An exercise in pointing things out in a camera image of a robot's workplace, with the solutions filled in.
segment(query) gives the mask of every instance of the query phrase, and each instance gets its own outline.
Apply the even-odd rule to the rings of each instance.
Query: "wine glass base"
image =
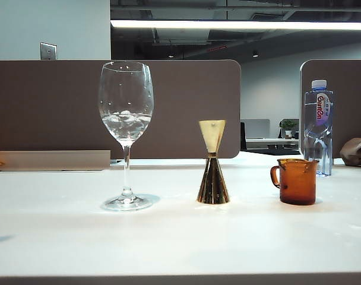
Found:
[[[153,203],[146,198],[140,198],[135,195],[127,197],[120,195],[105,201],[102,208],[111,211],[137,211],[150,207]]]

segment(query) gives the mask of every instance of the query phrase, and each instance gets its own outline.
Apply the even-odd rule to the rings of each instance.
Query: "water bottle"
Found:
[[[303,155],[307,160],[318,160],[317,176],[331,175],[333,165],[333,97],[326,90],[326,80],[313,80],[312,91],[305,93],[305,121]]]

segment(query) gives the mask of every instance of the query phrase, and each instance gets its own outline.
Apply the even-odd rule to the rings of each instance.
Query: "wine glass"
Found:
[[[124,183],[120,196],[104,202],[103,208],[131,211],[152,205],[139,198],[129,184],[131,145],[147,129],[154,109],[150,69],[140,62],[113,61],[103,65],[99,85],[99,112],[105,127],[120,143],[124,156]]]

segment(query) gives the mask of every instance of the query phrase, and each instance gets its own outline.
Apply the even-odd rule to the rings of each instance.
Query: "ceiling light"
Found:
[[[238,29],[238,30],[361,30],[361,23],[264,22],[264,21],[178,21],[178,20],[111,20],[116,28],[157,29]]]

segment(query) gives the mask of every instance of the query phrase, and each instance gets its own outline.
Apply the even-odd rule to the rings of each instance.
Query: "gold jigger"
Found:
[[[217,160],[217,151],[219,150],[225,125],[225,120],[199,121],[200,130],[208,151],[208,159],[197,199],[201,203],[224,204],[229,202],[226,184]]]

